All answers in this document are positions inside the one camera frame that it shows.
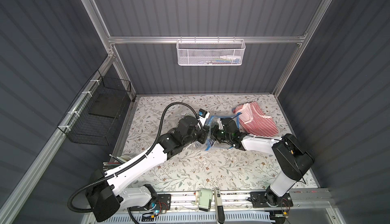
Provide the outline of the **white metal pen cup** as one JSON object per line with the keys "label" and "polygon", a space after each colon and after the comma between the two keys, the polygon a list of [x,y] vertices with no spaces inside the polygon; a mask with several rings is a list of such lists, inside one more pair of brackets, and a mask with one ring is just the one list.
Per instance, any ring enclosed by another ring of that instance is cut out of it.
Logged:
{"label": "white metal pen cup", "polygon": [[121,166],[121,165],[127,163],[128,161],[130,161],[132,159],[132,157],[127,156],[127,155],[116,157],[112,154],[109,154],[109,156],[110,156],[110,161],[103,162],[103,170],[104,171],[114,169],[118,166]]}

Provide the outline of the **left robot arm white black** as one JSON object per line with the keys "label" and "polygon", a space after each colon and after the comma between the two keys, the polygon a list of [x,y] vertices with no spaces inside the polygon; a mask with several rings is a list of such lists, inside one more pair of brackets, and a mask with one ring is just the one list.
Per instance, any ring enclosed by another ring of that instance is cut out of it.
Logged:
{"label": "left robot arm white black", "polygon": [[97,222],[103,222],[121,208],[143,207],[153,209],[157,193],[151,184],[135,190],[126,190],[128,185],[152,168],[181,153],[194,142],[204,144],[209,127],[205,120],[185,116],[176,127],[159,134],[152,146],[130,161],[109,171],[97,170],[90,177],[85,196],[90,205],[87,212],[94,214]]}

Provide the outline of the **pale green box on rail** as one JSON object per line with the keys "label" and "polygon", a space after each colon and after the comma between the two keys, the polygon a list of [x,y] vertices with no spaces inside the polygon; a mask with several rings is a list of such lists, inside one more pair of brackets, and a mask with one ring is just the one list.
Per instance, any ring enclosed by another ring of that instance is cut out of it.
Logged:
{"label": "pale green box on rail", "polygon": [[201,188],[198,191],[196,204],[201,211],[208,212],[211,209],[213,199],[213,191],[210,189]]}

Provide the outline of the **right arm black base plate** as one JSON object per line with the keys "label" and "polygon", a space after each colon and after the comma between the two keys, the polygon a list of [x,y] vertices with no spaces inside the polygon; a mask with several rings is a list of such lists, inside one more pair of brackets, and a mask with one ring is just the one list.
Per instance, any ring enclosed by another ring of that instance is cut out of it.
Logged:
{"label": "right arm black base plate", "polygon": [[282,197],[267,191],[254,191],[249,193],[247,198],[254,208],[267,207],[293,207],[293,201],[289,193],[285,193]]}

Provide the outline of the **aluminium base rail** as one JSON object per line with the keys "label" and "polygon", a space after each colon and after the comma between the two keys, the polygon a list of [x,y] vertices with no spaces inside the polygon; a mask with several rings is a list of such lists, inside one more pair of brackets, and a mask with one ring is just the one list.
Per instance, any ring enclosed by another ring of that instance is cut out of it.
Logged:
{"label": "aluminium base rail", "polygon": [[[344,224],[345,220],[326,188],[293,188],[293,207],[254,208],[247,201],[250,192],[263,190],[221,190],[225,224]],[[214,192],[211,209],[198,209],[196,192],[171,194],[170,210],[128,211],[123,208],[104,221],[106,224],[218,224]]]}

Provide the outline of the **clear vacuum bag blue zipper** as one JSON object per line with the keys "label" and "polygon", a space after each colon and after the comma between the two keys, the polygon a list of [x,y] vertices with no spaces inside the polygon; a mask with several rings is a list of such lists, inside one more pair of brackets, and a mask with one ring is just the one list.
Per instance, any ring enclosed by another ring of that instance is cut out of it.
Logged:
{"label": "clear vacuum bag blue zipper", "polygon": [[[161,131],[165,115],[175,105],[185,106],[193,114],[184,116],[179,120],[176,127],[172,128],[168,133],[162,134]],[[227,144],[234,149],[244,150],[242,141],[247,134],[239,130],[233,117],[221,119],[222,126],[220,127],[219,123],[208,119],[206,117],[207,114],[208,112],[203,109],[196,112],[193,107],[183,102],[169,104],[164,109],[160,118],[156,139],[146,154],[149,155],[157,146],[160,146],[162,148],[161,151],[170,158],[181,153],[185,147],[196,142],[201,145],[217,142]]]}

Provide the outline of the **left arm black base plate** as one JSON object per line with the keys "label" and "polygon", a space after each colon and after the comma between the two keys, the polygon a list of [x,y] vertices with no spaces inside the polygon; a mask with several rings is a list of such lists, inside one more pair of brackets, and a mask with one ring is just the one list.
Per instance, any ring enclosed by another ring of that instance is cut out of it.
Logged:
{"label": "left arm black base plate", "polygon": [[150,204],[148,203],[143,207],[131,207],[131,211],[152,211],[152,210],[170,210],[172,202],[171,194],[158,194],[157,198],[151,200]]}

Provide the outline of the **green striped garment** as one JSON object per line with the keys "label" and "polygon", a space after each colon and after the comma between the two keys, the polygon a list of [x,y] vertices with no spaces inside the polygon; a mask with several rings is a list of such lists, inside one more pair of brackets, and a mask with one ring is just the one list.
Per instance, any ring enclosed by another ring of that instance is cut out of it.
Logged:
{"label": "green striped garment", "polygon": [[218,137],[222,135],[222,123],[220,118],[213,119],[207,122],[198,137],[198,140],[194,143],[196,149],[209,151],[218,145]]}

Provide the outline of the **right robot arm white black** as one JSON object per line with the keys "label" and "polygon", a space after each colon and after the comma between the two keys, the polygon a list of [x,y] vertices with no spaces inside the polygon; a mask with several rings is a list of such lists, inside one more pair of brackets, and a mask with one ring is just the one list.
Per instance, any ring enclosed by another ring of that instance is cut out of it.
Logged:
{"label": "right robot arm white black", "polygon": [[285,134],[279,138],[251,135],[240,131],[237,123],[230,117],[211,119],[208,127],[213,144],[218,142],[237,150],[256,151],[276,157],[281,171],[262,197],[270,207],[281,205],[287,198],[288,191],[296,182],[304,179],[304,175],[314,164],[314,158],[293,134]]}

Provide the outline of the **navy striped folded garment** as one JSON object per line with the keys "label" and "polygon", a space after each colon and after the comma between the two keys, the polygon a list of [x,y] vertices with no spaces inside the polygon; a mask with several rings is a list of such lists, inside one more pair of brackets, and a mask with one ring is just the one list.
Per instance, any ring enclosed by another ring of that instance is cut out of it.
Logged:
{"label": "navy striped folded garment", "polygon": [[184,113],[181,115],[180,120],[186,121],[188,123],[197,123],[198,119],[193,113]]}

